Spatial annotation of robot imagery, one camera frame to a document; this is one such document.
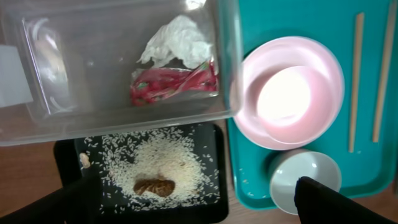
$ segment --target brown table top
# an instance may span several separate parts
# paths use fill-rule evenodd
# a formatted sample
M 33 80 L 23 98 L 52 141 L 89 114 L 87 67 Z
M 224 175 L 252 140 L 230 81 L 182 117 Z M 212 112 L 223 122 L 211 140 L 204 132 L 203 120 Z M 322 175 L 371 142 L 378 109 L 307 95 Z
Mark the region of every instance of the brown table top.
M 225 130 L 223 121 L 217 123 Z M 46 142 L 0 147 L 0 217 L 62 187 L 53 156 L 53 145 L 54 142 Z M 229 155 L 227 158 L 229 216 L 222 223 L 300 223 L 297 216 L 278 209 L 255 212 L 244 208 L 235 197 Z M 394 195 L 392 185 L 380 194 L 357 198 L 355 201 L 398 222 L 398 198 Z

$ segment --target chopstick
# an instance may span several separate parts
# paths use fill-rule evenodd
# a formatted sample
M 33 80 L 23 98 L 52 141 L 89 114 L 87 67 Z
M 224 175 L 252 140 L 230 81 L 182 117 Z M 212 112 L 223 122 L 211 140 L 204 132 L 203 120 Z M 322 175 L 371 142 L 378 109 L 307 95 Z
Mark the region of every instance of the chopstick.
M 384 107 L 384 99 L 386 97 L 386 88 L 388 74 L 391 63 L 392 44 L 394 41 L 394 30 L 397 17 L 397 0 L 392 0 L 389 6 L 389 15 L 386 26 L 386 36 L 384 38 L 384 50 L 381 62 L 379 93 L 377 95 L 376 114 L 374 116 L 373 126 L 373 142 L 379 142 L 380 128 Z
M 365 13 L 359 13 L 355 19 L 353 89 L 351 92 L 351 117 L 349 124 L 349 152 L 354 152 L 356 116 L 358 112 L 359 73 L 361 71 L 361 56 L 363 42 L 363 26 Z

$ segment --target red plastic packet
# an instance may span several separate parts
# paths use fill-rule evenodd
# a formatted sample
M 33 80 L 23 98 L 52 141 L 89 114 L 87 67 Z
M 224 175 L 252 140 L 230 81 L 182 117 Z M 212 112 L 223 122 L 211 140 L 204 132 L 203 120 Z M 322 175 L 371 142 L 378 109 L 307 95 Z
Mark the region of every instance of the red plastic packet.
M 136 106 L 155 103 L 187 90 L 218 91 L 218 80 L 211 62 L 195 71 L 177 68 L 138 70 L 130 86 L 131 103 Z

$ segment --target white paper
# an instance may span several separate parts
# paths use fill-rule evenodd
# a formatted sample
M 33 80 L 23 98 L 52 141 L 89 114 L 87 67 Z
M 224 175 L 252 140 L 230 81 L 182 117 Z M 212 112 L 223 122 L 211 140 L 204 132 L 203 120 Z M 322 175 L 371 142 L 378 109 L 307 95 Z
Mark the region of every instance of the white paper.
M 177 16 L 151 38 L 138 62 L 152 60 L 153 68 L 160 68 L 178 58 L 187 68 L 195 69 L 211 58 L 211 47 L 195 22 Z
M 0 108 L 33 101 L 15 47 L 0 45 Z

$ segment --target black tray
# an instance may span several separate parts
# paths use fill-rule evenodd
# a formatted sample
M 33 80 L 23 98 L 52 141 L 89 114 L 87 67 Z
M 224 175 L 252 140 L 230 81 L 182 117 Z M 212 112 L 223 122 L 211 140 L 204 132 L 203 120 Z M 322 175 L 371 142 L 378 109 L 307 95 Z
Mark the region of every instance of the black tray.
M 184 134 L 189 134 L 192 129 L 195 130 L 194 135 L 190 137 L 195 142 L 194 153 L 202 157 L 203 154 L 210 154 L 214 159 L 213 162 L 207 162 L 204 173 L 219 170 L 218 179 L 212 179 L 218 184 L 220 191 L 220 199 L 215 201 L 206 201 L 208 205 L 197 205 L 194 207 L 179 207 L 165 210 L 151 211 L 126 211 L 122 214 L 114 214 L 114 205 L 123 206 L 128 200 L 123 198 L 121 194 L 112 195 L 112 198 L 102 196 L 101 203 L 104 205 L 105 213 L 100 215 L 97 223 L 116 222 L 116 223 L 218 223 L 224 220 L 228 215 L 228 194 L 226 187 L 226 171 L 224 156 L 224 141 L 222 130 L 211 123 L 188 124 L 179 126 Z M 79 153 L 86 152 L 88 146 L 84 144 L 84 139 L 71 139 L 56 142 L 54 146 L 55 160 L 64 186 L 79 180 L 83 177 L 98 175 L 98 167 L 93 166 L 90 169 L 81 170 Z M 96 153 L 90 150 L 90 160 L 96 160 Z M 118 188 L 115 186 L 101 186 L 104 192 L 114 192 Z

